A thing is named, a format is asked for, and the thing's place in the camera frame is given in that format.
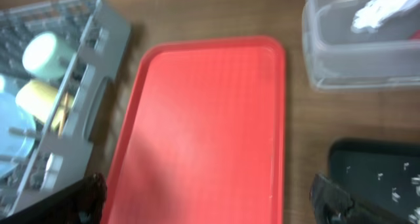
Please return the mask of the wooden chopstick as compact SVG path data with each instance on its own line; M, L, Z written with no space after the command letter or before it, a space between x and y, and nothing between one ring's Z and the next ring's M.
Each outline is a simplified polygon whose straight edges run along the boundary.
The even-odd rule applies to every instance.
M62 105L62 117L58 127L58 136L61 137L63 134L64 126L66 123L67 111L68 111L69 94L64 95L64 102Z

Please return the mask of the light blue plate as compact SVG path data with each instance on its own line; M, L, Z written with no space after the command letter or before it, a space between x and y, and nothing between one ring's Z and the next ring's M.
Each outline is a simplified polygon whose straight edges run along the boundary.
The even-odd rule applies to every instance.
M1 76L1 155L27 158L32 151L34 138L13 135L10 127L36 130L33 116L16 104L16 86L6 76Z

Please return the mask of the rice and peanut scraps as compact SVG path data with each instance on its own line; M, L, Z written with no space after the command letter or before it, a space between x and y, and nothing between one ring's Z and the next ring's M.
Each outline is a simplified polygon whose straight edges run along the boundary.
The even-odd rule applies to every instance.
M419 177L410 163L370 162L350 166L344 176L348 191L409 223L419 222Z

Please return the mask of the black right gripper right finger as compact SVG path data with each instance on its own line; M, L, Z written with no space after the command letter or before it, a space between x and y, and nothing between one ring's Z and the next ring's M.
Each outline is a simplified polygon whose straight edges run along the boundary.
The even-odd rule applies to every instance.
M310 188L310 203L317 223L401 224L408 223L393 213L366 202L317 173Z

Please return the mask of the white plastic fork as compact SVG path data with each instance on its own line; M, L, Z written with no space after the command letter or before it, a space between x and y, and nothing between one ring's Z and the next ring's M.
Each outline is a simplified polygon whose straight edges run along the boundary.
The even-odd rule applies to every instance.
M50 154L43 175L41 190L53 190L63 163L63 157Z

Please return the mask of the yellow plastic cup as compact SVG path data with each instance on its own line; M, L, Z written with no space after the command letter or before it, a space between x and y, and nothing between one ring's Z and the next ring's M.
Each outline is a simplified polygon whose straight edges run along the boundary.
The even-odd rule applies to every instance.
M45 124L57 94L57 88L33 79L19 90L15 101L18 106Z

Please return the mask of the green plastic bowl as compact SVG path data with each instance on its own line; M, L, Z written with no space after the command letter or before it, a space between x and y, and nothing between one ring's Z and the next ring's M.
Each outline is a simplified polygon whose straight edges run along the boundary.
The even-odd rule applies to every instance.
M76 50L54 32L42 32L25 48L22 65L37 78L60 79L75 53Z

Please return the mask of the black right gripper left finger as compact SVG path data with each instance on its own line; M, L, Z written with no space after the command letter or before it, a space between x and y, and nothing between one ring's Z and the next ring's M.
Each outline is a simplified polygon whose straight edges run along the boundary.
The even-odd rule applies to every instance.
M106 199L106 180L94 173L2 219L1 224L99 224Z

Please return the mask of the white napkin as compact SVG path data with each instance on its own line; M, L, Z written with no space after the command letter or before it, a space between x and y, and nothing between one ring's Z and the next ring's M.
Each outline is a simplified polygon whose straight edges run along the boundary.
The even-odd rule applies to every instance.
M388 19L403 15L419 5L419 0L370 0L356 11L351 30L376 32Z

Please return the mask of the red snack wrapper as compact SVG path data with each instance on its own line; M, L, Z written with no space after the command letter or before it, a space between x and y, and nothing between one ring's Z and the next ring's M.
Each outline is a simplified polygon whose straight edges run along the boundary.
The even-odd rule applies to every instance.
M411 37L410 40L420 39L420 30L417 30Z

